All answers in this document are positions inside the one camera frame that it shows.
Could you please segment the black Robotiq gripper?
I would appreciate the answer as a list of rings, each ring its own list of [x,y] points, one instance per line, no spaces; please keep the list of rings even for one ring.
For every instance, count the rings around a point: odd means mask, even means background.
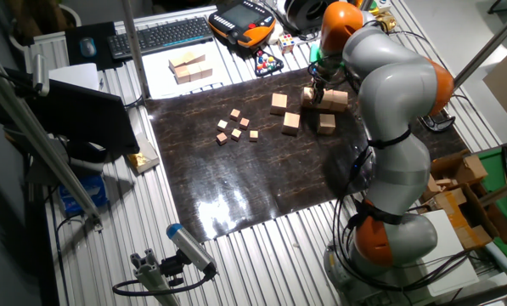
[[[312,76],[312,91],[315,91],[315,104],[322,102],[324,97],[324,85],[335,85],[337,76],[336,65],[310,64],[310,75]]]

